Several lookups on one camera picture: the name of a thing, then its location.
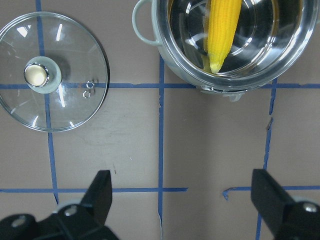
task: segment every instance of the yellow corn cob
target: yellow corn cob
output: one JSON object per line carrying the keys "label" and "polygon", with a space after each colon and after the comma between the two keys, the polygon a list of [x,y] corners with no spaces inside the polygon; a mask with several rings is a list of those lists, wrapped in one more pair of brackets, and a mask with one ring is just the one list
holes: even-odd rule
{"label": "yellow corn cob", "polygon": [[216,74],[230,52],[238,24],[242,0],[211,1],[207,51],[211,72]]}

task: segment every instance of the metal lid knob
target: metal lid knob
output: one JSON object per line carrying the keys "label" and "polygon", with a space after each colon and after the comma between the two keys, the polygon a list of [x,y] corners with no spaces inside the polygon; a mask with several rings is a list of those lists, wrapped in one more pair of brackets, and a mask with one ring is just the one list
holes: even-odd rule
{"label": "metal lid knob", "polygon": [[25,81],[33,87],[41,88],[49,81],[48,69],[39,63],[30,63],[24,69]]}

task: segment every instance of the pot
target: pot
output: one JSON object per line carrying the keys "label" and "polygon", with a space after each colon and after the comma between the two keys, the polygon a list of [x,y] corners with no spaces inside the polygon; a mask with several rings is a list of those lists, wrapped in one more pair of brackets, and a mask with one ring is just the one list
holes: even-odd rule
{"label": "pot", "polygon": [[[132,13],[136,35],[156,46],[168,67],[204,93],[237,101],[285,72],[301,55],[315,28],[319,0],[243,0],[230,53],[222,69],[206,68],[204,19],[208,0],[140,0]],[[154,40],[137,26],[140,8],[151,3]]]}

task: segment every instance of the transparent pot lid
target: transparent pot lid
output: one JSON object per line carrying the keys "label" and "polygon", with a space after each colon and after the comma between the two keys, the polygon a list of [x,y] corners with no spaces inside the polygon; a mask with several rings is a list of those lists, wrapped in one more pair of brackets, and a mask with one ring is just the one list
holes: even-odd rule
{"label": "transparent pot lid", "polygon": [[76,128],[107,93],[104,51],[82,25],[57,13],[29,13],[5,26],[0,61],[0,104],[31,129]]}

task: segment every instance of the pot handle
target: pot handle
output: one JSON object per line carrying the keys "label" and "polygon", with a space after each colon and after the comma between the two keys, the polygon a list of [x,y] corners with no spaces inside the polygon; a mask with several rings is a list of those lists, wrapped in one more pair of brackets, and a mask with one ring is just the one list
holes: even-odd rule
{"label": "pot handle", "polygon": [[134,6],[133,12],[132,12],[132,26],[133,26],[133,30],[135,32],[135,34],[138,36],[138,38],[140,38],[143,42],[145,42],[146,44],[149,44],[151,46],[160,46],[161,43],[159,40],[155,39],[154,41],[149,40],[147,38],[145,38],[144,36],[142,36],[142,34],[140,33],[138,26],[137,26],[137,14],[140,10],[140,8],[147,2],[150,2],[152,4],[154,0],[139,0],[136,5]]}

